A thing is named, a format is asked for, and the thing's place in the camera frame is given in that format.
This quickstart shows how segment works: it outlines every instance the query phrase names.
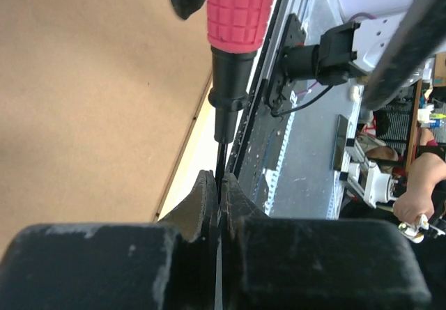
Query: pink rubber grip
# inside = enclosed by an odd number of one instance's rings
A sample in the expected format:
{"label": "pink rubber grip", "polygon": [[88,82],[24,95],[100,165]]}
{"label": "pink rubber grip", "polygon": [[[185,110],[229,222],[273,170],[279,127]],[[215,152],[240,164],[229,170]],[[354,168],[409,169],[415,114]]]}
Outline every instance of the pink rubber grip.
{"label": "pink rubber grip", "polygon": [[263,42],[272,0],[208,0],[208,39],[233,54],[257,50]]}

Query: black cylinder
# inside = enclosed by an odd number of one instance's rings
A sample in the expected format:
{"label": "black cylinder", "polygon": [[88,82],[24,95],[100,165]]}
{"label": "black cylinder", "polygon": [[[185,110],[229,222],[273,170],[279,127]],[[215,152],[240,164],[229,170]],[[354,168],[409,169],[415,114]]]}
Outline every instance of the black cylinder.
{"label": "black cylinder", "polygon": [[209,103],[215,111],[217,142],[233,141],[237,126],[237,113],[247,106],[247,83],[256,52],[230,54],[211,47],[213,54],[213,86]]}
{"label": "black cylinder", "polygon": [[318,45],[290,47],[284,51],[282,69],[292,80],[316,78]]}

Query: cardboard surface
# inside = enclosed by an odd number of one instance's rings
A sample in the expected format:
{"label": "cardboard surface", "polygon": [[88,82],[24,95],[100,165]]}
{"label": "cardboard surface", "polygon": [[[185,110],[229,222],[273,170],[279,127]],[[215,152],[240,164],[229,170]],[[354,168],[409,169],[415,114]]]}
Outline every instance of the cardboard surface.
{"label": "cardboard surface", "polygon": [[435,56],[432,86],[446,87],[446,52],[441,52]]}
{"label": "cardboard surface", "polygon": [[41,222],[151,221],[210,72],[169,0],[0,0],[0,252]]}

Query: screwdriver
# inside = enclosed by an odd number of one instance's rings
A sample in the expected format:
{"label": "screwdriver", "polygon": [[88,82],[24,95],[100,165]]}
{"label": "screwdriver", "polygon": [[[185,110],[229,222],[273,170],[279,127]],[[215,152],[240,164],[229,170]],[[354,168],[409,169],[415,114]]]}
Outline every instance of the screwdriver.
{"label": "screwdriver", "polygon": [[265,37],[272,1],[207,0],[208,40],[213,57],[213,86],[208,99],[215,108],[219,205],[228,144],[234,140],[238,112],[248,104],[247,84]]}

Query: cardboard box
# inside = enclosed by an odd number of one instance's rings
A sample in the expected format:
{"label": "cardboard box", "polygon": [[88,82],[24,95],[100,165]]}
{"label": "cardboard box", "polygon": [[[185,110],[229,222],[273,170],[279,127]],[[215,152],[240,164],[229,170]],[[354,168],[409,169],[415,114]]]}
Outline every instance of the cardboard box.
{"label": "cardboard box", "polygon": [[441,52],[435,56],[432,86],[446,87],[446,52]]}

